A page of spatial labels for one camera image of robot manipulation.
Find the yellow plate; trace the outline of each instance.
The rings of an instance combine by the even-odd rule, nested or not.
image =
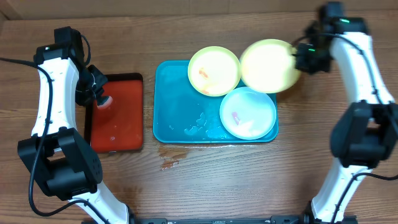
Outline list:
[[[189,61],[191,85],[206,96],[223,96],[238,85],[241,69],[238,58],[224,47],[205,47]]]
[[[300,77],[291,45],[282,40],[260,40],[241,56],[242,81],[261,93],[278,93]]]

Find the wooden table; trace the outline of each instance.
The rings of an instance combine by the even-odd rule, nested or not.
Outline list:
[[[348,12],[368,21],[374,53],[389,91],[398,96],[398,11]],[[319,191],[331,164],[329,135],[347,107],[337,67],[331,73],[302,75],[278,94],[279,135],[269,144],[172,145],[152,134],[155,70],[164,60],[189,59],[197,50],[219,45],[241,55],[257,40],[293,41],[314,13],[223,16],[118,17],[51,21],[7,21],[0,57],[32,60],[38,46],[51,44],[53,30],[72,26],[91,44],[92,64],[103,73],[144,76],[144,149],[100,155],[104,181],[138,217],[239,218],[298,214]],[[79,223],[78,207],[49,218],[34,214],[27,201],[29,172],[17,142],[29,138],[39,100],[37,71],[0,62],[0,222]],[[83,132],[84,109],[76,110]],[[398,153],[374,171],[394,175]],[[396,223],[398,181],[367,178],[346,211],[360,223]],[[35,187],[43,211],[65,202]]]

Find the black cable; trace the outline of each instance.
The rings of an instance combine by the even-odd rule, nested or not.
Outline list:
[[[47,106],[47,115],[46,115],[46,119],[45,119],[45,124],[44,124],[44,130],[43,130],[43,135],[40,138],[40,142],[39,145],[37,147],[37,152],[35,155],[35,159],[33,161],[33,166],[32,166],[32,170],[30,172],[30,179],[29,179],[29,193],[28,193],[28,199],[29,199],[29,205],[31,207],[31,209],[33,210],[34,213],[42,216],[42,217],[49,217],[52,216],[54,214],[57,214],[63,210],[65,210],[66,208],[76,204],[76,203],[84,203],[85,206],[88,206],[89,208],[92,209],[92,211],[106,224],[109,224],[109,221],[107,221],[100,213],[99,211],[97,211],[97,209],[91,204],[89,203],[89,201],[87,200],[74,200],[72,202],[67,203],[66,205],[52,211],[52,212],[41,212],[37,209],[37,207],[35,206],[35,203],[33,201],[33,186],[34,186],[34,176],[35,176],[35,172],[36,172],[36,166],[37,166],[37,161],[39,159],[39,156],[43,153],[43,144],[44,144],[44,140],[45,137],[47,135],[47,132],[49,130],[49,126],[51,123],[50,117],[51,117],[51,109],[52,109],[52,98],[53,98],[53,88],[52,88],[52,79],[50,77],[50,75],[41,67],[37,66],[34,62],[29,62],[29,61],[25,61],[25,60],[16,60],[16,59],[9,59],[9,58],[2,58],[0,57],[0,60],[5,61],[5,62],[11,62],[11,63],[17,63],[20,65],[26,65],[26,66],[30,66],[32,68],[36,68],[38,70],[40,70],[45,77],[47,78],[47,83],[49,84],[49,104]]]
[[[91,60],[90,44],[88,43],[88,40],[87,40],[87,38],[84,35],[81,35],[81,37],[85,40],[85,42],[87,44],[88,55],[87,55],[87,60],[85,61],[85,65],[87,66],[90,63],[90,60]]]
[[[363,59],[364,59],[364,61],[365,61],[366,67],[367,67],[367,69],[368,69],[368,71],[369,71],[369,76],[370,76],[370,79],[371,79],[371,85],[372,85],[372,89],[373,89],[372,94],[376,96],[377,102],[378,102],[379,104],[382,105],[383,102],[382,102],[382,100],[381,100],[381,98],[380,98],[380,96],[379,96],[379,90],[376,88],[376,78],[374,77],[374,74],[373,74],[373,71],[372,71],[371,63],[370,63],[368,57],[366,56],[366,54],[364,53],[364,50],[361,49],[361,48],[360,48],[358,45],[356,45],[354,42],[350,41],[349,39],[347,39],[347,38],[345,38],[345,37],[343,37],[343,36],[341,36],[341,35],[336,35],[336,34],[312,34],[312,35],[306,35],[306,36],[300,37],[300,38],[298,38],[297,40],[293,41],[292,47],[295,47],[301,40],[309,39],[309,38],[311,38],[311,37],[316,37],[316,36],[324,36],[324,37],[339,38],[339,39],[344,40],[347,44],[350,44],[350,46],[354,47],[356,50],[358,50],[359,54],[362,55],[362,57],[363,57]],[[388,118],[389,118],[389,120],[390,120],[390,122],[391,122],[391,124],[392,124],[392,127],[394,128],[394,131],[398,134],[398,125],[397,125],[395,119],[392,117],[392,115],[391,115],[390,112],[388,111],[387,107],[384,107],[384,109],[385,109],[386,114],[387,114],[387,116],[388,116]],[[365,172],[358,173],[358,174],[354,175],[354,176],[351,178],[351,180],[349,181],[347,187],[344,189],[344,192],[343,192],[343,194],[341,195],[341,197],[340,197],[338,203],[336,204],[336,209],[335,209],[335,212],[333,213],[333,216],[332,216],[332,219],[331,219],[331,222],[330,222],[331,224],[334,224],[334,223],[335,223],[336,216],[337,216],[337,212],[339,211],[340,206],[341,206],[341,204],[343,203],[343,200],[344,200],[344,198],[345,198],[345,196],[346,196],[346,194],[347,194],[349,188],[351,187],[352,183],[353,183],[358,177],[363,176],[363,175],[365,175],[365,176],[370,176],[370,177],[374,177],[374,178],[381,179],[381,180],[398,180],[398,175],[393,176],[393,177],[384,177],[384,176],[381,176],[381,175],[370,174],[370,173],[365,173]]]

